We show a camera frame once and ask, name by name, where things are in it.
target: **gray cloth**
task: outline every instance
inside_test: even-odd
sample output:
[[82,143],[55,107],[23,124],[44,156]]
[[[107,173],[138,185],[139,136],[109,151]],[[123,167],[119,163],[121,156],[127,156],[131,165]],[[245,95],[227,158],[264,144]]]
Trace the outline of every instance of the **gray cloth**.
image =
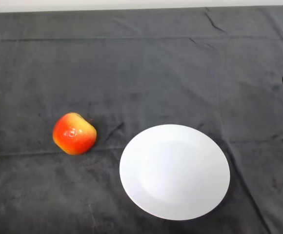
[[[283,7],[0,14],[0,233],[283,234]],[[68,112],[95,147],[52,140]],[[231,170],[210,213],[137,207],[120,181],[129,140],[159,124],[210,136]]]

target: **white plate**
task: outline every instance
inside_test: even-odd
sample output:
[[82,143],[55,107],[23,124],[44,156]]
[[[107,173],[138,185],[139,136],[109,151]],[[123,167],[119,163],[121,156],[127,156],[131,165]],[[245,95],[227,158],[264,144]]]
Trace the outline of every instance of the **white plate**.
[[187,220],[213,210],[230,180],[227,159],[207,135],[181,125],[160,125],[135,136],[120,161],[128,196],[146,212]]

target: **red apple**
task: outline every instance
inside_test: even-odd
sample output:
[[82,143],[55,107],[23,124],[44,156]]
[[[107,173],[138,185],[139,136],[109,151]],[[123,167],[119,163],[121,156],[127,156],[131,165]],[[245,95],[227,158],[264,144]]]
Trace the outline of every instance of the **red apple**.
[[77,113],[61,117],[53,130],[54,142],[70,155],[88,151],[95,144],[96,137],[96,129]]

